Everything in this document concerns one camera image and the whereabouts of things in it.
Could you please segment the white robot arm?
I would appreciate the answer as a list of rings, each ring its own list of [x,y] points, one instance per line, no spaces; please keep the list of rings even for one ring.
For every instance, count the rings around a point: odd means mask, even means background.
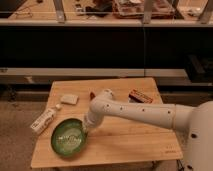
[[[188,133],[185,171],[213,171],[213,101],[197,107],[179,104],[117,101],[110,89],[102,90],[89,104],[84,127],[99,127],[105,116],[120,117]]]

